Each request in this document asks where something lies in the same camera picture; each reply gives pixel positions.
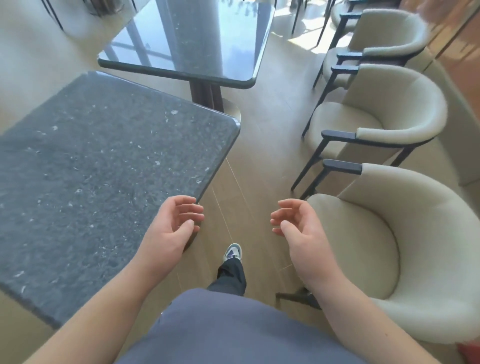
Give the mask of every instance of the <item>purple-gray t-shirt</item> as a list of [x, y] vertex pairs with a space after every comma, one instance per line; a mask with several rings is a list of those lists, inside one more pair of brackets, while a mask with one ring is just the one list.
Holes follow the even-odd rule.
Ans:
[[365, 364], [337, 341], [273, 307], [186, 291], [118, 364]]

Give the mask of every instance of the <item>pants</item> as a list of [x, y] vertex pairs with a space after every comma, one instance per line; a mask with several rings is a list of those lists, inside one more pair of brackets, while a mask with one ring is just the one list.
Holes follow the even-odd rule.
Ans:
[[237, 258], [227, 259], [218, 268], [216, 280], [207, 289], [214, 292], [236, 294], [243, 296], [247, 288], [247, 280], [243, 273], [241, 261]]

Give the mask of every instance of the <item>white sneaker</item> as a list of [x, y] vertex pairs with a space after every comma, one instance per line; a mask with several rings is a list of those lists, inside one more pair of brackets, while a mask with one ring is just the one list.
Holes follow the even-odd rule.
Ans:
[[238, 244], [230, 244], [227, 251], [223, 255], [223, 261], [227, 261], [228, 259], [237, 258], [241, 261], [241, 247]]

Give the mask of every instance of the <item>curved backrest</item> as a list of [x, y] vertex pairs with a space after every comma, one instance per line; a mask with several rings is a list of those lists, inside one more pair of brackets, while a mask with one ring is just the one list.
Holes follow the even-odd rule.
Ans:
[[383, 129], [358, 128], [357, 137], [390, 144], [414, 144], [445, 127], [447, 102], [428, 77], [408, 68], [361, 64], [343, 104], [375, 116]]
[[428, 39], [428, 26], [418, 14], [398, 9], [365, 9], [348, 48], [366, 56], [407, 56], [422, 51]]
[[338, 197], [376, 213], [395, 236], [400, 278], [377, 300], [391, 318], [431, 342], [480, 334], [480, 221], [455, 192], [417, 172], [363, 164]]

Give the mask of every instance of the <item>speckled stone surface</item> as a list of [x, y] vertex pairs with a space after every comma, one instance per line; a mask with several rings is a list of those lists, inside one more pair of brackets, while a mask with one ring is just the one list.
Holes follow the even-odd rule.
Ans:
[[133, 257], [171, 195], [200, 198], [232, 117], [105, 73], [0, 136], [0, 287], [53, 327]]
[[98, 64], [250, 88], [274, 12], [269, 1], [150, 0], [105, 46]]

